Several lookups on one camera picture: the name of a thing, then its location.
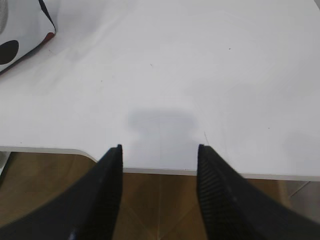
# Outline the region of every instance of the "floor tile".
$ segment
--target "floor tile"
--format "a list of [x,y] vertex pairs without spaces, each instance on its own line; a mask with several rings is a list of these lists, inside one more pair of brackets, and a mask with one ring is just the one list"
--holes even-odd
[[184,216],[161,240],[206,240],[206,230],[198,205]]
[[157,240],[146,229],[140,218],[122,202],[112,240]]
[[248,179],[257,189],[287,208],[291,207],[286,183],[281,180]]
[[160,176],[125,173],[122,201],[154,237],[158,237]]
[[12,153],[0,186],[0,226],[64,192],[95,163],[77,155]]
[[161,175],[159,238],[170,232],[198,204],[195,176]]
[[290,200],[294,211],[320,223],[320,182],[309,182]]
[[288,196],[291,197],[294,193],[296,193],[307,183],[307,181],[285,181]]

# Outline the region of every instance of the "white table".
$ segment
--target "white table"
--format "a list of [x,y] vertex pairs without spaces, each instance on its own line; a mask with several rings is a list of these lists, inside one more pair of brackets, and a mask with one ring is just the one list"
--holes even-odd
[[123,145],[127,172],[320,180],[313,0],[46,0],[57,35],[0,76],[0,151]]

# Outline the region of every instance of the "brown floor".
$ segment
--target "brown floor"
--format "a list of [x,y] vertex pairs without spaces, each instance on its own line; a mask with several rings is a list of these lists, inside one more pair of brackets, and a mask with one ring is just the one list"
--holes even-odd
[[[0,186],[0,226],[55,198],[95,165],[79,155],[12,154]],[[250,182],[288,206],[281,181]],[[125,173],[113,239],[205,240],[196,177]]]

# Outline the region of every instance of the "scratch mark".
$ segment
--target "scratch mark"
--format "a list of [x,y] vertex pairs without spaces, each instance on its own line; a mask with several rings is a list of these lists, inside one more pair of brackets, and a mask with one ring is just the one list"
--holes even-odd
[[206,134],[205,131],[204,131],[204,137],[205,137],[206,143],[207,143],[208,145],[210,145],[210,143],[209,143],[209,141],[208,141],[208,138],[207,138],[207,134]]

